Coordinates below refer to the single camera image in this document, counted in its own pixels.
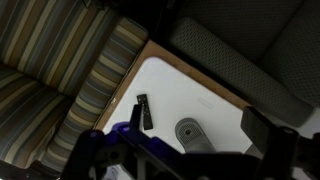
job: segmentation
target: gray cushion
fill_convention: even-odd
[[[239,90],[253,105],[299,126],[313,108],[190,18],[175,25],[169,42]]]
[[[320,107],[320,1],[306,1],[261,61],[303,101]]]
[[[263,56],[303,0],[186,0],[191,17],[249,60]]]

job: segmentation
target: black remote control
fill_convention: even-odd
[[[148,98],[146,94],[141,94],[137,96],[138,103],[142,105],[143,112],[143,129],[150,130],[153,129],[150,108],[148,104]]]

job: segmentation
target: striped fabric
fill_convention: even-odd
[[[0,62],[75,98],[119,19],[81,0],[0,0]]]
[[[71,104],[69,98],[0,64],[0,159],[29,167]]]
[[[80,133],[93,128],[147,37],[133,21],[118,22],[57,135],[39,158],[43,165],[63,170]]]

